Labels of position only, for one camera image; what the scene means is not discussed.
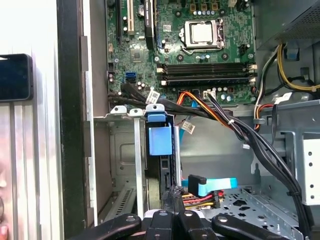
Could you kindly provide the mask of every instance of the expansion slot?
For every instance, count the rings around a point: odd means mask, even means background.
[[[135,34],[135,23],[134,23],[134,0],[126,0],[127,14],[128,14],[128,34]]]
[[[116,10],[116,39],[121,45],[121,35],[122,35],[122,29],[121,29],[121,0],[115,0],[115,10]]]
[[[256,81],[256,69],[247,63],[159,64],[157,79],[168,87],[247,84]]]

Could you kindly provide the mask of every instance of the white connector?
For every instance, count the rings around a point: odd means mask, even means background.
[[[228,7],[229,8],[234,8],[237,4],[237,0],[229,0],[228,2]]]

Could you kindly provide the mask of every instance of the yellow cable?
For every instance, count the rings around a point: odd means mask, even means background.
[[[278,66],[279,66],[279,72],[280,75],[282,76],[283,80],[293,89],[297,89],[297,90],[302,90],[302,91],[311,91],[311,92],[315,92],[317,89],[320,88],[320,84],[316,85],[316,86],[299,86],[296,85],[292,82],[290,82],[288,80],[288,78],[286,77],[285,71],[284,71],[284,66],[283,66],[283,45],[280,45],[279,49],[278,49],[278,53],[277,53],[277,61],[278,61]]]
[[[182,195],[183,198],[190,198],[190,197],[193,197],[193,195],[191,193],[189,194],[186,194],[186,195]]]
[[[214,203],[213,202],[206,202],[206,203],[200,203],[199,205],[193,205],[193,206],[185,206],[186,209],[190,208],[199,208],[199,207],[205,207],[205,206],[212,206]]]

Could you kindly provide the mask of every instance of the cable tie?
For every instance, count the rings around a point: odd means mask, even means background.
[[[233,124],[235,122],[235,120],[231,119],[230,121],[228,121],[228,125]]]
[[[287,194],[288,196],[290,196],[290,197],[293,197],[293,196],[299,196],[299,195],[300,195],[300,192],[299,192],[299,191],[296,191],[296,192],[288,191],[286,194]]]

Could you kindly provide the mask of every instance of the red cable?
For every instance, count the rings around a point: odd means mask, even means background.
[[[185,200],[185,201],[183,201],[183,203],[184,204],[188,204],[188,203],[202,202],[202,201],[208,200],[208,199],[210,199],[212,197],[213,197],[212,195],[208,195],[206,197],[199,198],[199,199]]]

